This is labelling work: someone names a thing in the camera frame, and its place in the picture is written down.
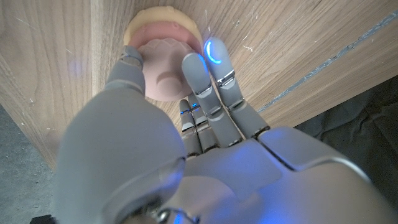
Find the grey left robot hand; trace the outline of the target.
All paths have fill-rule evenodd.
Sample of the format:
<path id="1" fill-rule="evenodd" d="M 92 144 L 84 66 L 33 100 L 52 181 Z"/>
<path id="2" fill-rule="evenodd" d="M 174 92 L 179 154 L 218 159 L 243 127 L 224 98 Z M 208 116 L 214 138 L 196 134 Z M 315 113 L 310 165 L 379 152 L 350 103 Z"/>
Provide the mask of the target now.
<path id="1" fill-rule="evenodd" d="M 270 128 L 242 97 L 224 43 L 182 68 L 215 148 L 185 147 L 145 95 L 127 45 L 103 91 L 69 124 L 55 188 L 59 223 L 396 223 L 397 212 L 347 157 L 289 127 Z"/>

